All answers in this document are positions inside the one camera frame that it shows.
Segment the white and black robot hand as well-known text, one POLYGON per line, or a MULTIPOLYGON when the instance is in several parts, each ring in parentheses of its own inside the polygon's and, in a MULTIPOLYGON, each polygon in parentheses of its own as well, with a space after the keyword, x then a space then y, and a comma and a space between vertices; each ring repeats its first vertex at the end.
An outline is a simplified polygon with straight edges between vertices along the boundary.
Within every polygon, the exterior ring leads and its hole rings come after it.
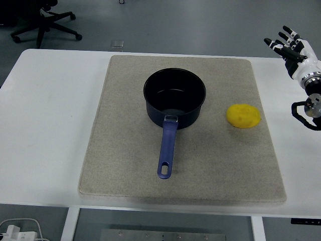
POLYGON ((278 33, 282 40, 265 38, 264 43, 282 57, 288 75, 294 80, 302 80, 308 74, 320 72, 317 56, 309 42, 291 28, 282 28, 283 32, 278 33))

